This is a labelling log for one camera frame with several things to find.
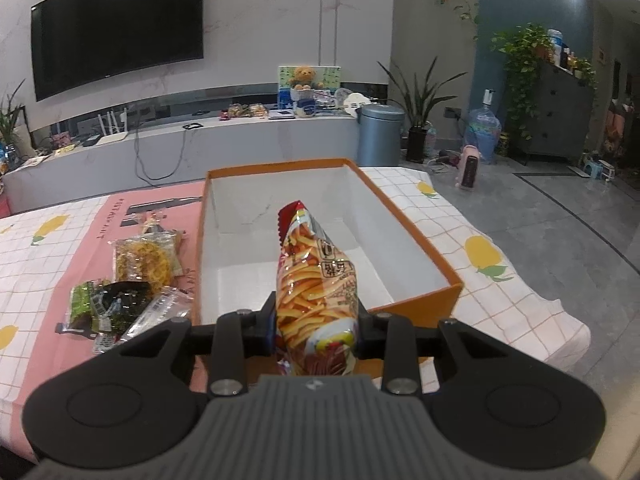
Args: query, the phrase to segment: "cardboard box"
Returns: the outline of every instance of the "cardboard box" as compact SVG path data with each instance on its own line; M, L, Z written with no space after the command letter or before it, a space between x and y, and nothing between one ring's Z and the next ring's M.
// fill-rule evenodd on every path
M210 171L200 219L194 321L258 310L275 290L279 210L302 200L356 269L370 312L436 326L462 281L420 230L353 162L341 158Z

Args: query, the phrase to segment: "pink tablecloth stripe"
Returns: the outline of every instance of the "pink tablecloth stripe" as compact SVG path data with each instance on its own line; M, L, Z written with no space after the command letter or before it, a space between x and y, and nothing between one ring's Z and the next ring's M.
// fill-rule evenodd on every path
M110 240L126 238L140 232L139 225L121 227L120 223L133 205L172 198L201 197L203 182L180 184L160 189L130 191L109 197L102 206L89 231L82 239L68 269L53 290L47 313L36 339L24 383L14 402L11 421L11 449L34 460L31 446L22 431L22 407L31 392L40 384L59 373L76 366L92 356L92 341L77 335L56 334L56 324L65 319L71 289L87 280L113 277L113 251ZM180 260L186 275L177 280L177 286L193 291L196 272L196 243L201 203L195 202L172 208L163 213L162 225L167 229L186 232L180 248Z

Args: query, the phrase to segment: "teddy bear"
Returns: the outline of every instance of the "teddy bear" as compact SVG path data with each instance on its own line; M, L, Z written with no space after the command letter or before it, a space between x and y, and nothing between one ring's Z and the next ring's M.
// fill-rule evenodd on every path
M316 77L316 70L310 66L297 66L294 70L293 77L289 79L289 85L295 90L311 90L312 87L316 89L324 88L322 82L313 85L313 80Z

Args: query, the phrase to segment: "tv screen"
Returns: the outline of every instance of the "tv screen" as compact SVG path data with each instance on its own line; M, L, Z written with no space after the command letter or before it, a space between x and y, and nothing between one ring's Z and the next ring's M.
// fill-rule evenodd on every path
M45 0L31 9L37 101L123 72L203 56L202 0Z

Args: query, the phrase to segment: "gray cabinet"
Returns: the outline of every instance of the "gray cabinet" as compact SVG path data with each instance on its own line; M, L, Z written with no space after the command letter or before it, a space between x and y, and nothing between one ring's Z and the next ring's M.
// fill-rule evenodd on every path
M531 139L511 139L525 155L578 159L589 131L593 89L547 62L542 64L534 95L539 115L527 123Z

